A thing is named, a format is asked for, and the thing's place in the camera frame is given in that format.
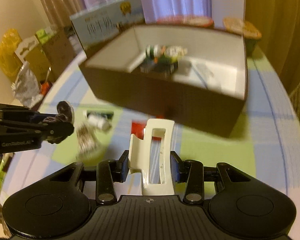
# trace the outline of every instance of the bundle of cotton swabs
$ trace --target bundle of cotton swabs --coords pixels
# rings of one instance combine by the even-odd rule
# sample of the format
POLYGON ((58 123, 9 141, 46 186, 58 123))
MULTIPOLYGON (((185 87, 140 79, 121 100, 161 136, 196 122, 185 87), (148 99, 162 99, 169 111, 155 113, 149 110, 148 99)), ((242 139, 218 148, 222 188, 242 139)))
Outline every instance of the bundle of cotton swabs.
POLYGON ((77 138, 79 144, 79 152, 76 156, 77 160, 90 157, 91 153, 100 147, 100 143, 95 137, 93 130, 86 123, 83 123, 77 129, 77 138))

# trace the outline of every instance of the table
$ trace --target table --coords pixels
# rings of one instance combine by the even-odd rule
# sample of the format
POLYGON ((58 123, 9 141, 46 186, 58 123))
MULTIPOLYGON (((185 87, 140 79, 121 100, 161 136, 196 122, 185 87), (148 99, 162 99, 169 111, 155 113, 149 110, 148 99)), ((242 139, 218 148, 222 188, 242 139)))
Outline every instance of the table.
MULTIPOLYGON (((149 116, 96 99, 77 65, 84 58, 81 53, 69 65, 45 98, 40 111, 56 113, 57 103, 68 100, 75 108, 75 126, 78 126, 84 119, 83 110, 113 110, 111 131, 96 133, 104 149, 86 163, 95 165, 101 159, 118 159, 129 148, 131 121, 147 120, 149 116)), ((248 69, 247 104, 230 138, 219 138, 176 124, 171 149, 182 159, 199 160, 205 166, 227 162, 287 194, 297 207, 290 237, 300 240, 300 124, 278 76, 259 48, 252 58, 248 58, 248 69)), ((44 142, 41 149, 16 153, 3 184, 1 202, 75 161, 77 149, 74 133, 59 145, 44 142)), ((151 150, 152 181, 158 176, 156 150, 156 147, 151 150)), ((140 175, 129 175, 125 183, 116 183, 115 189, 118 196, 140 194, 140 175)), ((88 183, 85 194, 94 198, 94 190, 93 182, 88 183)), ((182 190, 179 184, 176 192, 182 190)), ((213 194, 213 184, 205 183, 205 197, 213 194)))

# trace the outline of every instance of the rectangular slot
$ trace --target rectangular slot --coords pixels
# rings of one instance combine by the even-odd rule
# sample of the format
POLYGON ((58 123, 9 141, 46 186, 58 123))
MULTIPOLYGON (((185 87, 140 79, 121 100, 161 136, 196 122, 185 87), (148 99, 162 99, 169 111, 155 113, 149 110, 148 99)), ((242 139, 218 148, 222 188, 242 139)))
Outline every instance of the rectangular slot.
POLYGON ((164 182, 163 140, 165 129, 153 129, 150 147, 149 181, 151 184, 164 182))

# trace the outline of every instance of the silver screw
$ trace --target silver screw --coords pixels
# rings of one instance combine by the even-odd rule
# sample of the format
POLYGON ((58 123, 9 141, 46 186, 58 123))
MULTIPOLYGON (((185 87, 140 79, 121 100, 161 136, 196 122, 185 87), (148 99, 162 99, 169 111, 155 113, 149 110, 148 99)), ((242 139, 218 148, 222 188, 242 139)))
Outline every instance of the silver screw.
POLYGON ((196 201, 201 200, 202 198, 197 193, 190 193, 190 194, 186 195, 186 199, 191 201, 191 202, 196 202, 196 201))
POLYGON ((101 200, 101 201, 107 202, 107 201, 113 200, 114 196, 112 194, 109 194, 109 193, 104 193, 104 194, 100 194, 98 196, 98 199, 101 200))

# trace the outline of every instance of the open cardboard box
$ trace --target open cardboard box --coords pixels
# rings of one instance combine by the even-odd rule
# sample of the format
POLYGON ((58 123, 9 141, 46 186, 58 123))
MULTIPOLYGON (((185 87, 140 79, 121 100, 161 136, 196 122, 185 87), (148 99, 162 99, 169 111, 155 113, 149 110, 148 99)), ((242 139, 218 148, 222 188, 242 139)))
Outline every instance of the open cardboard box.
POLYGON ((185 25, 136 25, 89 54, 80 69, 96 97, 220 136, 230 135, 247 98, 244 40, 236 34, 185 25), (188 49, 172 79, 131 73, 149 44, 188 49), (204 88, 191 64, 208 68, 221 87, 204 88))

